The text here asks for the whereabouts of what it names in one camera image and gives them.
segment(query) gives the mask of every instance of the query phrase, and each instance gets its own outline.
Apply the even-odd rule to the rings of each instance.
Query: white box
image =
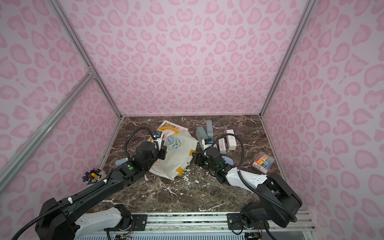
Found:
[[[227,153],[227,148],[225,147],[225,139],[224,138],[220,138],[218,140],[218,147],[219,147],[220,154],[226,154]]]
[[[234,134],[233,129],[228,129],[227,133]],[[227,143],[228,143],[228,150],[229,151],[236,150],[236,139],[234,136],[227,136]]]

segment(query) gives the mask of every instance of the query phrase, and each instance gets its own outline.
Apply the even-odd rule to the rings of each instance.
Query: cable clip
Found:
[[[69,197],[69,198],[67,198],[67,199],[68,199],[68,201],[70,202],[70,204],[72,205],[72,204],[73,204],[72,198]]]

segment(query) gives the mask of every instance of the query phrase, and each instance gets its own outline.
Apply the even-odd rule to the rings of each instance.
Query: pink leopard print wall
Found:
[[[0,3],[0,172],[85,73],[44,0]]]
[[[306,0],[63,0],[120,111],[258,114]]]
[[[37,217],[46,200],[83,190],[81,177],[99,163],[116,124],[113,110],[91,82],[0,196],[0,238],[10,239]],[[37,239],[34,227],[21,238]]]
[[[266,114],[323,240],[384,238],[384,1],[321,0]]]

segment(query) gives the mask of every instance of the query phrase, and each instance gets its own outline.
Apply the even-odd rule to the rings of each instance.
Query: gray device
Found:
[[[208,120],[205,123],[207,125],[207,135],[213,141],[214,140],[214,128],[212,125],[212,120]]]
[[[203,126],[199,126],[196,128],[196,138],[200,143],[201,149],[204,149],[204,146],[202,145],[202,140],[208,139],[209,137],[208,137],[207,133],[205,132],[205,129]]]

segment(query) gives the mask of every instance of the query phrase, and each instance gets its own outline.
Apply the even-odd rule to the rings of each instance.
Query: light blue alarm clock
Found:
[[[164,145],[171,149],[176,149],[180,146],[181,142],[178,138],[175,138],[174,136],[168,136],[164,140]]]

